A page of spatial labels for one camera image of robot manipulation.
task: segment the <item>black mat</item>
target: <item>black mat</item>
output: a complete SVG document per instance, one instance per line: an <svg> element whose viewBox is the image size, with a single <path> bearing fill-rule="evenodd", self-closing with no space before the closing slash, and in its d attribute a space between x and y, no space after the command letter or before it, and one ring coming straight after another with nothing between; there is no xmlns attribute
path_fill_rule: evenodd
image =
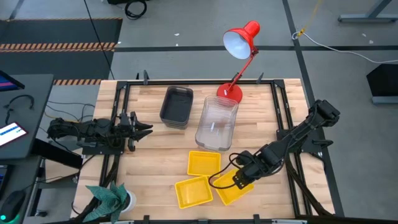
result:
<svg viewBox="0 0 398 224"><path fill-rule="evenodd" d="M116 43L121 19L95 19L101 42ZM98 43L89 19L15 20L0 22L0 44ZM54 74L55 80L108 79L109 67L100 50L0 52L0 69L10 75ZM113 52L106 51L109 62Z"/></svg>

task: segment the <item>lamp arm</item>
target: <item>lamp arm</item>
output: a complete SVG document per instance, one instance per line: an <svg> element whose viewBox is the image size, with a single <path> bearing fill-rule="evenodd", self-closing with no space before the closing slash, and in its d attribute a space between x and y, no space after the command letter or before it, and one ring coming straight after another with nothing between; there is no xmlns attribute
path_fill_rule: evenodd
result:
<svg viewBox="0 0 398 224"><path fill-rule="evenodd" d="M250 55L250 59L246 62L242 70L239 72L239 74L234 78L232 81L231 85L228 88L228 92L233 89L233 86L236 84L236 82L242 77L243 72L247 69L247 67L250 65L251 61L253 61L254 57L259 53L258 49L254 47L254 50L252 51Z"/></svg>

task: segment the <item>white wire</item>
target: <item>white wire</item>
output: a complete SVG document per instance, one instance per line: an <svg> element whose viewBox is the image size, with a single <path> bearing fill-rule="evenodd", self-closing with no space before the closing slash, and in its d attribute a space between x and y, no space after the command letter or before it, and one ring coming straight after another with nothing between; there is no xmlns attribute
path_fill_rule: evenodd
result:
<svg viewBox="0 0 398 224"><path fill-rule="evenodd" d="M297 37L297 34L298 34L298 33L299 33L299 32L295 32L295 33L292 35L292 39L293 39L293 40L297 40L297 39L298 39L298 37ZM362 58L365 58L366 60L368 60L368 61L370 61L370 62L372 62L372 63L391 63L391 62L398 62L398 60L388 60L388 61L384 61L384 62L373 61L373 60L371 60L370 58L367 58L367 57L365 57L365 56L363 56L363 55L361 55L361 54L355 53L355 52L350 52L350 51L345 51L345 50L337 50L337 49L328 47L328 46L326 46L326 45L319 44L318 42L316 42L315 40L313 40L311 37L309 37L306 33L303 33L303 34L304 34L309 40L311 40L314 44L316 44L316 45L319 45L319 46L322 46L322 47L326 47L327 49L334 50L335 52L354 54L354 55L360 56L360 57L362 57Z"/></svg>

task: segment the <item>red desk lamp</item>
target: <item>red desk lamp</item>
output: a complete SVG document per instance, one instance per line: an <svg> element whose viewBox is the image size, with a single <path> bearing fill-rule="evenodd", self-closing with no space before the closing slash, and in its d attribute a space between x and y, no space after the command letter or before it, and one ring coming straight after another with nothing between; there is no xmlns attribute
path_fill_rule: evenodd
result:
<svg viewBox="0 0 398 224"><path fill-rule="evenodd" d="M238 59L250 58L232 83L225 83L218 87L217 96L241 102L243 93L236 82L242 77L243 72L249 66L258 49L254 46L253 39L260 31L260 24L257 21L248 22L243 28L232 28L225 32L223 41L227 51Z"/></svg>

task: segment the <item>green plant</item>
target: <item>green plant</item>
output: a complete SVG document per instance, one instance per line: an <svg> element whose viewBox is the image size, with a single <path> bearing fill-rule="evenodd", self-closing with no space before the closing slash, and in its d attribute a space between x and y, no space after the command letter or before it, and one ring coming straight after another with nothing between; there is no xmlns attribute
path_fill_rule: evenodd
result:
<svg viewBox="0 0 398 224"><path fill-rule="evenodd" d="M86 186L88 190L93 193L94 197L101 201L101 205L90 212L83 222L92 221L103 215L111 214L111 222L114 224L119 220L121 211L125 208L127 199L127 190L124 184L117 187L114 182L111 182L110 189L99 186Z"/></svg>

